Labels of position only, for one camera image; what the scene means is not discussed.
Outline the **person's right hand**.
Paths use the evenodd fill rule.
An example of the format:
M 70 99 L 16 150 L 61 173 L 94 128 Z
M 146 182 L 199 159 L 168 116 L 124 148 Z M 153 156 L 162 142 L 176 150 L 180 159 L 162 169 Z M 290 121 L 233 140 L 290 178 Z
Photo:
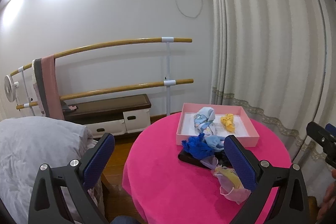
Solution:
M 326 190 L 325 196 L 321 203 L 321 208 L 317 214 L 318 222 L 325 217 L 327 211 L 331 208 L 334 201 L 335 201 L 335 181 L 332 182 Z

